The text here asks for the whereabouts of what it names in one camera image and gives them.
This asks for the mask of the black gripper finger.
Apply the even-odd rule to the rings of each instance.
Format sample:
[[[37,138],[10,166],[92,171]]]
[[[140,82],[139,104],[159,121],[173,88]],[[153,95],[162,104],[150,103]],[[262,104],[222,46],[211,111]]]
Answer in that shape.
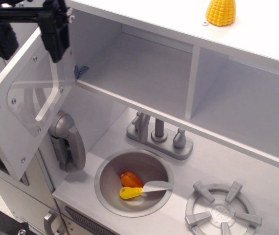
[[[41,12],[38,25],[46,50],[52,61],[58,63],[70,46],[68,21],[64,14]]]
[[[0,57],[9,60],[19,44],[10,23],[0,23]]]

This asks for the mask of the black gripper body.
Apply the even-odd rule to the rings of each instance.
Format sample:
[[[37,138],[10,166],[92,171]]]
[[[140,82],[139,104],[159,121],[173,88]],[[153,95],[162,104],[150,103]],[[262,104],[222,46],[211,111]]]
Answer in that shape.
[[[44,17],[57,25],[72,23],[73,9],[64,0],[46,0],[41,7],[19,7],[21,0],[0,0],[0,23],[38,23]]]

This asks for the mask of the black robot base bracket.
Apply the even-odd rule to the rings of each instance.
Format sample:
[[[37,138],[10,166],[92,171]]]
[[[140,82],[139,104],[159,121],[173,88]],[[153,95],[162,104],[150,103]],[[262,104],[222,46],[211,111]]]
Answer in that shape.
[[[0,211],[0,235],[34,235],[28,223],[19,223]]]

